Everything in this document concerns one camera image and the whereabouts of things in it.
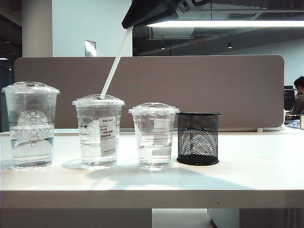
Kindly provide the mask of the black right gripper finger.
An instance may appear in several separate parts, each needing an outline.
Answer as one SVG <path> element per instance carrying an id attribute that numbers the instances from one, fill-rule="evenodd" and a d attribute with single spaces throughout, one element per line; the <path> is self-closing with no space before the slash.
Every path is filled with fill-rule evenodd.
<path id="1" fill-rule="evenodd" d="M 177 0 L 133 0 L 122 27 L 127 29 L 178 19 L 177 6 Z"/>

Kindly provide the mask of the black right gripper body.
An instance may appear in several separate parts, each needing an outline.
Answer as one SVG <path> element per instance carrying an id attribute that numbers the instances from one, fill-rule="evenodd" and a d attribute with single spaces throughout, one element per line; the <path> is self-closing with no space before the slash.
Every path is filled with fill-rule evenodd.
<path id="1" fill-rule="evenodd" d="M 196 0 L 191 0 L 191 3 L 193 6 L 195 7 L 199 7 L 199 6 L 203 6 L 203 5 L 206 5 L 208 3 L 211 3 L 211 0 L 199 0 L 199 1 L 196 1 Z M 187 12 L 190 10 L 190 5 L 189 3 L 186 1 L 186 0 L 181 0 L 177 7 L 182 11 L 182 12 Z"/>

